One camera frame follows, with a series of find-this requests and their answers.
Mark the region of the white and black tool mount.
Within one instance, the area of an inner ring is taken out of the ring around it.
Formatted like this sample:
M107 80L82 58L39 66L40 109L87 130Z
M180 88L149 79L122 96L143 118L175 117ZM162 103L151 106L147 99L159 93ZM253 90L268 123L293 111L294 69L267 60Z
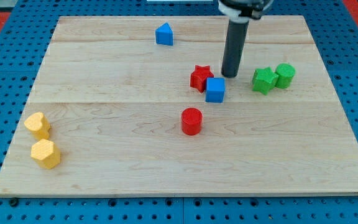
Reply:
M218 0L218 10L235 23L259 20L272 5L273 0Z

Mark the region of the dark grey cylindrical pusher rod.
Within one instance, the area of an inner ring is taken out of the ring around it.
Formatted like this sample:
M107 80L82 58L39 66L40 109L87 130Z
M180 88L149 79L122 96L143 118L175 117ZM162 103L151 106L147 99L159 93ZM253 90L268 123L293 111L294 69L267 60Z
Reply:
M249 22L235 23L229 21L227 27L221 74L226 78L234 78L238 74L244 49Z

